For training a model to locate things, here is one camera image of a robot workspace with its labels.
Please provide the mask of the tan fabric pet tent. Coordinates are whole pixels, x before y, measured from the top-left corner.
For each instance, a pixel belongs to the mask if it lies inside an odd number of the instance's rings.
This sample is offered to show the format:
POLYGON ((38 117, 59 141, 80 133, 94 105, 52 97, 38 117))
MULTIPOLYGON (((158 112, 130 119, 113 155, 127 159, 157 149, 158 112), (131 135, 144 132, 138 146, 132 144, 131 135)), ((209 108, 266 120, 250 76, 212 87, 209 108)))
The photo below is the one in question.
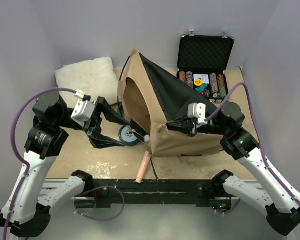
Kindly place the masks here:
POLYGON ((147 150, 158 158, 218 154, 222 135, 198 133, 190 137, 166 126, 186 115, 189 104, 204 103, 212 112, 216 106, 136 49, 129 56, 121 101, 125 118, 150 135, 147 150))

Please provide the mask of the black tent pole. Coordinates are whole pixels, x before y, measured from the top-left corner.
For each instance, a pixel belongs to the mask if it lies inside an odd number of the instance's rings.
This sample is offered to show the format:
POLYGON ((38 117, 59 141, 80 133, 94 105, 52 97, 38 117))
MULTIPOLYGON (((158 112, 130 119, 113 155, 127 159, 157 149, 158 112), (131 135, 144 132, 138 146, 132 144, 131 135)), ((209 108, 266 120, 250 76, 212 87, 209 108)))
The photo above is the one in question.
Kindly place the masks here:
POLYGON ((155 166, 154 166, 153 158, 152 158, 152 157, 150 157, 150 163, 151 163, 151 167, 152 167, 152 171, 153 171, 154 177, 155 177, 155 179, 158 181, 158 180, 159 180, 159 177, 158 177, 158 174, 157 174, 157 172, 156 172, 156 169, 155 169, 155 166))
POLYGON ((124 76, 125 76, 125 70, 127 69, 127 65, 130 61, 131 57, 128 56, 126 61, 125 61, 125 64, 121 70, 121 73, 120 73, 120 76, 119 76, 119 81, 118 81, 118 96, 117 96, 117 111, 119 113, 119 115, 121 117, 124 117, 124 112, 123 112, 123 104, 122 104, 122 93, 121 91, 123 90, 123 80, 124 80, 124 76))

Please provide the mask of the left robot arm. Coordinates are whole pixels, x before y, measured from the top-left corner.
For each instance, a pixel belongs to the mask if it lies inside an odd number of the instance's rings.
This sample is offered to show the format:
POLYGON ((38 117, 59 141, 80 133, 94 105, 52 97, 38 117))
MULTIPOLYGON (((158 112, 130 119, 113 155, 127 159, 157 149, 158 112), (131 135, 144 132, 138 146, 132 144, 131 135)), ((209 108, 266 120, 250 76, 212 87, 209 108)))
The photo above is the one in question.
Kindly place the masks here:
POLYGON ((47 174, 69 137, 68 128, 84 132, 96 149, 122 145, 102 134, 103 119, 120 125, 128 124, 104 97, 92 101, 90 95, 73 90, 77 103, 69 108, 61 92, 59 87, 49 88, 28 99, 27 103, 33 104, 34 119, 24 154, 19 153, 16 144, 16 128, 23 109, 14 117, 10 143, 22 167, 7 203, 0 210, 0 227, 5 240, 38 237, 47 228, 53 214, 70 198, 97 192, 93 177, 77 170, 60 187, 45 196, 40 195, 47 174))

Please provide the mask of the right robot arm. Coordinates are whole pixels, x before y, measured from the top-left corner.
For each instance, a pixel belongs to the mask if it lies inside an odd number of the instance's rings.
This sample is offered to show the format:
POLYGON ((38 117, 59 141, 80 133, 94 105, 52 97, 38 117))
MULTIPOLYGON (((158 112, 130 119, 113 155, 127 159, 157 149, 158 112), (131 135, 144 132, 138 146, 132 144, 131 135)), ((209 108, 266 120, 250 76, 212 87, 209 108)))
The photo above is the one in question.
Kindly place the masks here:
POLYGON ((261 212, 268 224, 280 235, 288 236, 300 224, 300 192, 291 186, 265 156, 261 144, 243 127, 241 108, 233 102, 223 102, 212 119, 213 105, 192 103, 181 117, 167 122, 169 130, 187 134, 222 135, 222 149, 244 166, 263 190, 248 185, 232 172, 223 170, 211 184, 210 197, 226 194, 238 197, 261 212))

